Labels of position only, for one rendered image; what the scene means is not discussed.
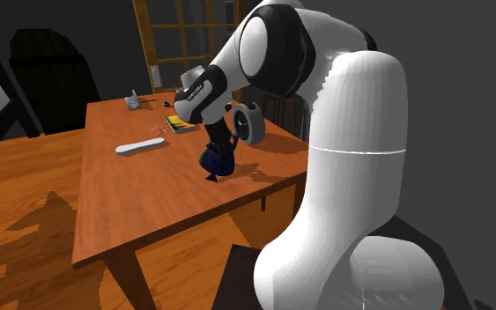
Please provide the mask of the dark blue figure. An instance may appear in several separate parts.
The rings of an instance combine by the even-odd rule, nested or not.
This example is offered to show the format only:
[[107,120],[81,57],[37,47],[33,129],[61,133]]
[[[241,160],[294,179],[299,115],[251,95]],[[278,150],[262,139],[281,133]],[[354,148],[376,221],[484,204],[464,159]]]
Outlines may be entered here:
[[207,181],[218,181],[218,176],[228,176],[235,167],[234,148],[230,143],[214,144],[209,142],[199,157],[199,165],[209,173]]

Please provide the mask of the yellow book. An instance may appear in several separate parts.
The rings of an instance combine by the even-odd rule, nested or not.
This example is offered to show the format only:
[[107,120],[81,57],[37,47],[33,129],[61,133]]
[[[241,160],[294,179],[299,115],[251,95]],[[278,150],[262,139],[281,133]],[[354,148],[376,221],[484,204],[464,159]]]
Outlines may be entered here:
[[165,120],[175,134],[189,132],[198,128],[195,124],[185,122],[178,115],[169,115]]

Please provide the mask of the dark wooden chair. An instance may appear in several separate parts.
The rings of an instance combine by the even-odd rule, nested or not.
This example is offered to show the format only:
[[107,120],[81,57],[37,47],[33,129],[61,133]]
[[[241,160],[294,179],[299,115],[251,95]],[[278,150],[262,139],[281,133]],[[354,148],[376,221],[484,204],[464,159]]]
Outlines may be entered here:
[[286,107],[290,106],[290,133],[296,136],[296,129],[297,129],[296,100],[285,99],[274,95],[265,94],[263,97],[263,108],[262,108],[263,115],[266,115],[267,106],[270,101],[272,102],[271,121],[282,129],[284,128],[285,125]]

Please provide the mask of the white remote control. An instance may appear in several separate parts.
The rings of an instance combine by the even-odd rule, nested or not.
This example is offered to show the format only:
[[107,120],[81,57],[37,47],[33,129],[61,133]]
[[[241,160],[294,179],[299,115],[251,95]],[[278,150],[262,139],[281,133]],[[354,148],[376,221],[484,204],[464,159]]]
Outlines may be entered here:
[[125,156],[130,155],[132,153],[147,151],[157,147],[160,147],[165,143],[165,139],[162,137],[156,137],[149,140],[144,140],[141,142],[133,143],[133,144],[124,144],[119,145],[115,148],[115,153],[117,155]]

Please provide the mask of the wooden table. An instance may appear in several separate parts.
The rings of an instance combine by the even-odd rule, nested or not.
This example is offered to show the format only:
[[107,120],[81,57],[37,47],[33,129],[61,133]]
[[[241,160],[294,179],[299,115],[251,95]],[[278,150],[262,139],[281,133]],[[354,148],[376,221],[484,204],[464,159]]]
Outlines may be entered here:
[[[210,310],[230,247],[258,246],[251,217],[273,237],[300,207],[307,145],[273,123],[264,140],[240,144],[234,173],[206,180],[203,129],[175,134],[165,118],[173,94],[94,102],[85,116],[71,265],[103,262],[134,310]],[[167,101],[170,107],[164,107]],[[160,147],[117,155],[119,145],[156,138]]]

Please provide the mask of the wooden glass-pane door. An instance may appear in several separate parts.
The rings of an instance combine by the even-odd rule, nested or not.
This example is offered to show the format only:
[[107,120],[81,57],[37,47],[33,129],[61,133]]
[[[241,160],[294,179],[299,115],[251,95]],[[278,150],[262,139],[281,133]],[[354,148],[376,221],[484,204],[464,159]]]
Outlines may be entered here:
[[207,67],[247,14],[249,0],[131,0],[154,93]]

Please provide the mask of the dark robot stand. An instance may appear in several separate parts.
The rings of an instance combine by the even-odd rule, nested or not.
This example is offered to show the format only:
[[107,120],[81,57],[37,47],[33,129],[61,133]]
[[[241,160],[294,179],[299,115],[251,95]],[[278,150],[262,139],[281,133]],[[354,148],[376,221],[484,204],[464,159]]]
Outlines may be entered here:
[[[442,276],[445,290],[442,305],[447,310],[473,310],[443,246],[435,240],[397,216],[370,235],[409,241],[421,247]],[[255,260],[259,254],[258,248],[232,245],[211,310],[263,310],[253,285]]]

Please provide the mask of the grey cordless phone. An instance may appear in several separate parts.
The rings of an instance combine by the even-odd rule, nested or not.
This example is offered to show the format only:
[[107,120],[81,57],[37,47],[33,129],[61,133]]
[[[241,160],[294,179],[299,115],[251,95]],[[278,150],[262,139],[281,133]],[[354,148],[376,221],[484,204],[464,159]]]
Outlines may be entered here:
[[132,91],[132,94],[129,97],[125,97],[124,100],[128,110],[136,110],[141,107],[140,99],[135,91]]

